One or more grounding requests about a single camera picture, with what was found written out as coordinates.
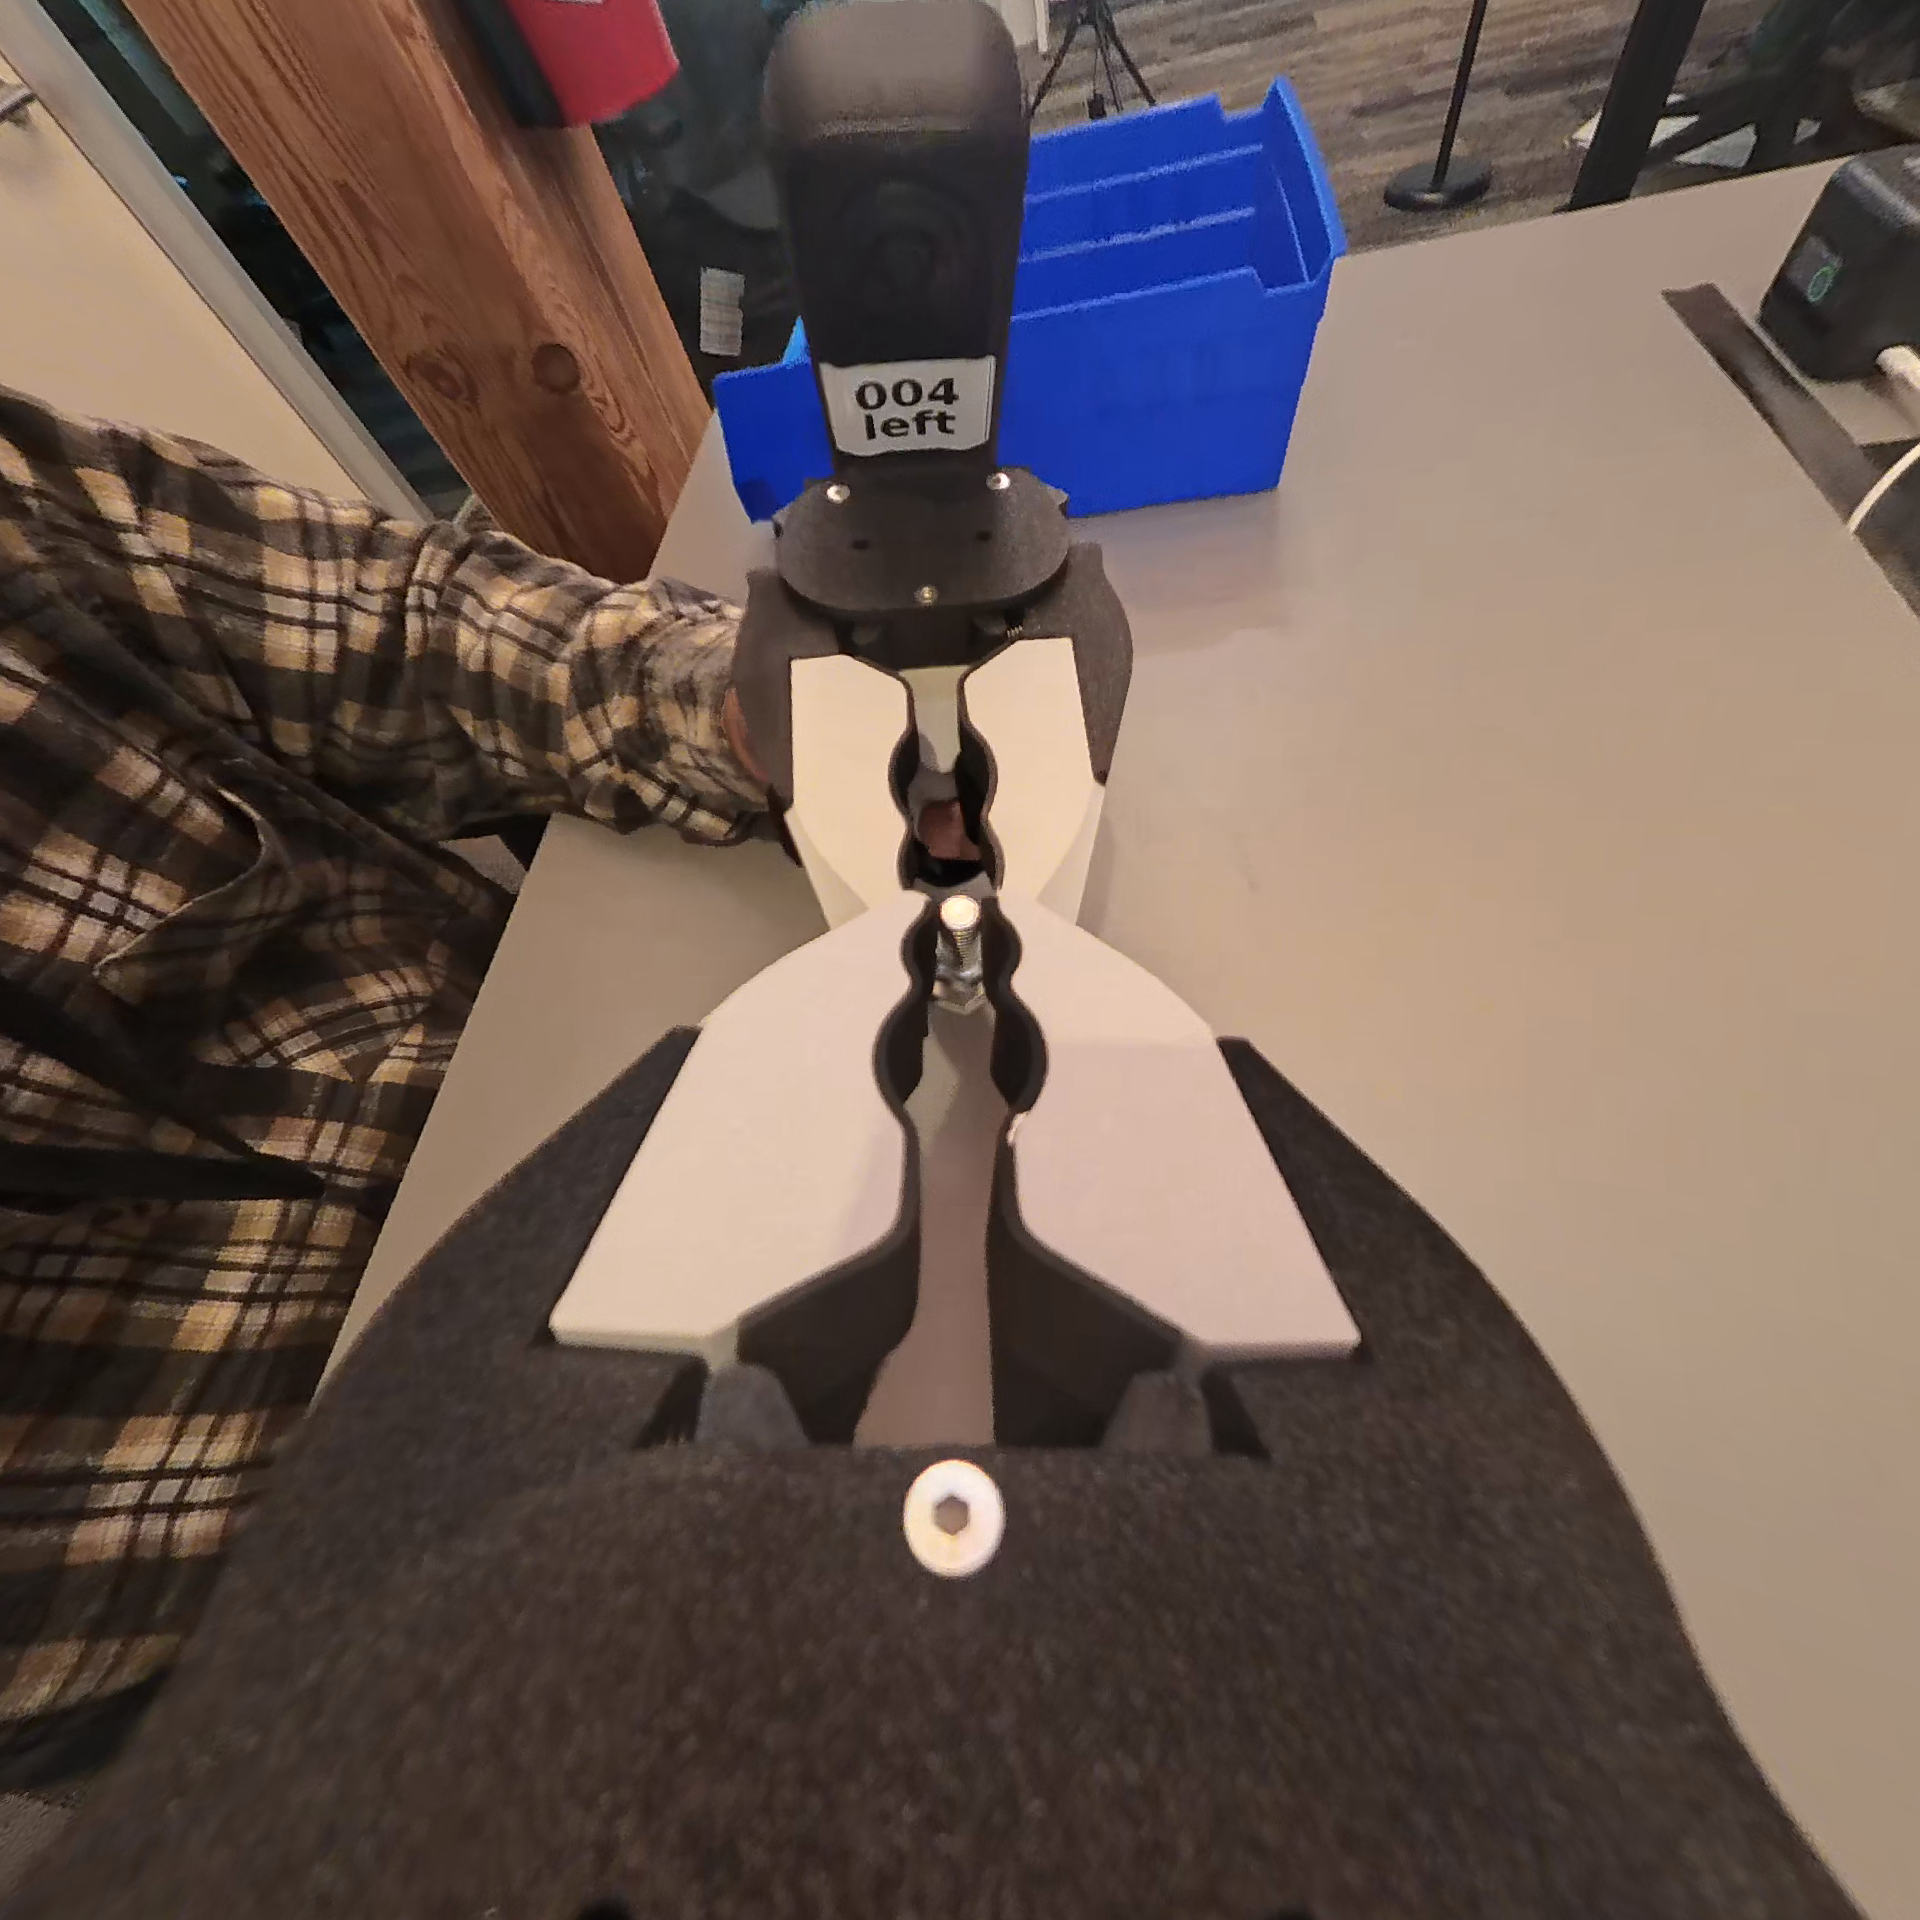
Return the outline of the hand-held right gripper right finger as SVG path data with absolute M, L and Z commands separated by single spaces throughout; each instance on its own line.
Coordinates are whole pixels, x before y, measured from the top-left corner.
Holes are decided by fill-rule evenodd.
M 1344 1357 L 1360 1329 L 1206 1019 L 1030 896 L 983 911 L 1015 1220 L 1200 1359 Z

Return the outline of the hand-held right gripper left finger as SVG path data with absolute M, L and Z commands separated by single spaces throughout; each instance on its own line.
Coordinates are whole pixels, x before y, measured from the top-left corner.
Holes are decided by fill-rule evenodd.
M 914 1008 L 920 896 L 894 896 L 721 999 L 591 1232 L 558 1344 L 731 1357 L 758 1310 L 879 1248 L 906 1189 L 879 1031 Z

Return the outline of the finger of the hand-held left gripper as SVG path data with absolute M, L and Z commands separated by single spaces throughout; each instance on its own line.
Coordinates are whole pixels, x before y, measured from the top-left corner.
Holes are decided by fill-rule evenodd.
M 1082 911 L 1103 781 L 1070 637 L 1018 637 L 959 678 L 959 737 L 981 771 L 977 828 L 998 893 Z
M 857 656 L 789 664 L 790 793 L 783 829 L 827 926 L 910 887 L 904 789 L 920 767 L 914 692 Z

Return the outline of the person's left forearm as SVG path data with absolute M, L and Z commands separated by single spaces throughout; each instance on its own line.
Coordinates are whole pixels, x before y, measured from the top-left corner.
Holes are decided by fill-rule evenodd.
M 672 582 L 608 582 L 475 508 L 408 520 L 298 505 L 296 692 L 273 748 L 367 815 L 425 837 L 481 821 L 658 825 L 727 848 L 769 804 L 739 781 L 721 701 L 739 609 Z

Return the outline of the black tripod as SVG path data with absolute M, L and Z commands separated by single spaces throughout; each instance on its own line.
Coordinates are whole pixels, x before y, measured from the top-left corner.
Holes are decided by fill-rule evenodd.
M 1065 69 L 1078 55 L 1087 57 L 1082 89 L 1075 96 L 1082 120 L 1098 124 L 1131 109 L 1158 108 L 1157 92 L 1120 35 L 1114 1 L 1039 5 L 1039 27 L 1046 51 L 1037 78 L 1025 89 L 1030 124 L 1066 97 Z

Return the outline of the blue plastic bin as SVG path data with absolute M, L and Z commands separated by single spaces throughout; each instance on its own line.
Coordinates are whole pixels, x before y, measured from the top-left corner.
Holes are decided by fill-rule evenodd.
M 1096 517 L 1272 488 L 1346 239 L 1293 85 L 1027 131 L 998 460 Z M 801 344 L 720 374 L 752 520 L 827 475 Z

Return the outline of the black stand with round base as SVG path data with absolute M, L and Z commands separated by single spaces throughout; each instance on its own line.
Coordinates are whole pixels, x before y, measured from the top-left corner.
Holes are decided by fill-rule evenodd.
M 1397 212 L 1416 215 L 1469 207 L 1482 200 L 1491 188 L 1491 167 L 1482 159 L 1463 157 L 1456 145 L 1488 6 L 1485 0 L 1471 1 L 1456 52 L 1447 117 L 1430 159 L 1409 165 L 1383 188 L 1383 204 Z

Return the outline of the person's plaid shirt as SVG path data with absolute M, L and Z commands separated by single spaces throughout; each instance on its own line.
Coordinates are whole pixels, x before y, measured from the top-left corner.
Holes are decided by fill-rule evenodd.
M 522 558 L 5 390 L 5 1789 L 201 1624 L 505 923 Z

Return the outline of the black strip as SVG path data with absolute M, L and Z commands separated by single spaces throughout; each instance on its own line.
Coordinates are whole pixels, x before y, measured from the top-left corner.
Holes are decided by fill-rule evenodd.
M 1901 441 L 1858 443 L 1720 287 L 1663 291 L 1663 301 L 1914 615 L 1914 427 Z

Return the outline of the black device with green light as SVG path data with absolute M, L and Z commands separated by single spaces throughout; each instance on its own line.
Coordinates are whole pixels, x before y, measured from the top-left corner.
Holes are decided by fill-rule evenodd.
M 1918 149 L 1849 157 L 1817 193 L 1760 301 L 1760 327 L 1803 377 L 1863 379 L 1918 349 Z

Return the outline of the red wall-mounted box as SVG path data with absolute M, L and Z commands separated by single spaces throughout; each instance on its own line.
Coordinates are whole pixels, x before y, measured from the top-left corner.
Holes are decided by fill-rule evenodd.
M 506 1 L 531 78 L 531 127 L 591 127 L 681 70 L 658 1 Z

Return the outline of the wooden post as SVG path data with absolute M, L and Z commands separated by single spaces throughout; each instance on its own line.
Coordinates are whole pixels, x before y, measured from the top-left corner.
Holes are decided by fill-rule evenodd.
M 494 518 L 641 577 L 710 405 L 593 135 L 519 127 L 453 5 L 130 11 Z

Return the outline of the black slanted frame leg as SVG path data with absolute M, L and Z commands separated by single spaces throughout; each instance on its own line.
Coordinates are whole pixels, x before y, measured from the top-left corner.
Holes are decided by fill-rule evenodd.
M 1565 209 L 1899 142 L 1914 27 L 1907 1 L 1635 5 Z

